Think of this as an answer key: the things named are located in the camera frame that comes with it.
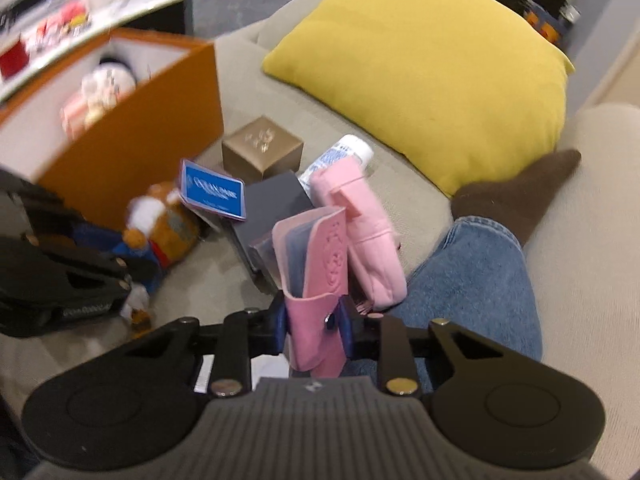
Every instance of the beige couch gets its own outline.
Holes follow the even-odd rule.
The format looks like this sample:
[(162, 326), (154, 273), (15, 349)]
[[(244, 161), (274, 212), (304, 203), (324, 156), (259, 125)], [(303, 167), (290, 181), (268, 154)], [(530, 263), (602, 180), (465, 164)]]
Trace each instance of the beige couch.
[[(303, 167), (344, 134), (374, 149), (369, 182), (402, 238), (407, 273), (449, 227), (446, 198), (401, 155), (303, 92), (260, 70), (262, 58), (319, 0), (294, 0), (270, 19), (216, 40), (227, 132), (264, 114), (305, 141)], [(640, 110), (603, 105), (574, 117), (561, 146), (583, 162), (525, 252), (538, 301), (544, 362), (601, 397), (607, 426), (593, 463), (615, 479), (640, 467)], [(215, 161), (219, 147), (203, 155)], [(398, 190), (411, 190), (408, 198)], [(213, 234), (172, 270), (155, 302), (158, 324), (180, 316), (220, 322), (245, 306), (266, 307), (231, 244)], [(124, 322), (33, 340), (0, 336), (0, 388), (16, 413), (47, 378), (116, 346)]]

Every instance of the pink pouch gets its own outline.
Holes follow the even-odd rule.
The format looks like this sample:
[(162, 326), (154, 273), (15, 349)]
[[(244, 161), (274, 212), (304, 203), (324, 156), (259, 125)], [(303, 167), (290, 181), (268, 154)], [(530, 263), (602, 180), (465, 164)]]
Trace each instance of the pink pouch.
[(292, 368), (313, 377), (338, 377), (346, 361), (340, 332), (325, 320), (348, 293), (346, 218), (321, 207), (278, 222), (275, 250), (285, 296)]
[(404, 300), (406, 278), (398, 258), (398, 234), (353, 156), (311, 177), (313, 200), (346, 209), (349, 264), (369, 299), (383, 310)]

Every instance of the couch armrest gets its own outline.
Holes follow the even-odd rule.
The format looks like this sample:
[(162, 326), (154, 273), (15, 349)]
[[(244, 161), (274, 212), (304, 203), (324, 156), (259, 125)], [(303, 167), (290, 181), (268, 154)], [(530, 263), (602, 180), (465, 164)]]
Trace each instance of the couch armrest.
[(264, 20), (257, 43), (266, 50), (273, 50), (282, 38), (289, 34), (322, 0), (291, 0)]
[(582, 163), (526, 247), (543, 361), (599, 394), (594, 464), (626, 479), (640, 466), (640, 108), (588, 108), (559, 147)]
[(258, 36), (260, 35), (260, 31), (264, 27), (264, 24), (267, 23), (268, 19), (260, 20), (259, 22), (253, 22), (251, 25), (247, 25), (243, 28), (238, 28), (237, 30), (232, 30), (231, 32), (226, 32), (225, 34), (221, 34), (216, 37), (214, 42), (217, 42), (221, 38), (234, 38), (235, 40), (243, 40), (249, 41), (251, 43), (257, 43)]

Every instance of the couch cushion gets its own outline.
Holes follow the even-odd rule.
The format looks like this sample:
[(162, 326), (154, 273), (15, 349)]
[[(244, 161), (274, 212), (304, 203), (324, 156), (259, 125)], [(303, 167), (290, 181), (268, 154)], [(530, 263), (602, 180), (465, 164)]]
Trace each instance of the couch cushion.
[(571, 63), (495, 0), (323, 0), (265, 58), (444, 193), (550, 152)]
[(622, 480), (640, 466), (640, 109), (581, 111), (559, 147), (582, 162), (525, 246), (543, 361), (600, 396), (607, 423), (592, 463)]

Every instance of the white tube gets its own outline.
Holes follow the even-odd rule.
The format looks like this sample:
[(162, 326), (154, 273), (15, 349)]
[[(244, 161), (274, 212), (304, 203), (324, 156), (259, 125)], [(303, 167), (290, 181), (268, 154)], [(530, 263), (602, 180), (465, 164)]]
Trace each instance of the white tube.
[(360, 159), (360, 167), (364, 170), (373, 156), (373, 150), (361, 138), (350, 134), (345, 135), (322, 155), (316, 158), (313, 164), (306, 168), (305, 172), (298, 177), (298, 180), (305, 189), (306, 194), (309, 196), (311, 194), (310, 182), (313, 172), (327, 168), (341, 158), (350, 155), (355, 155)]

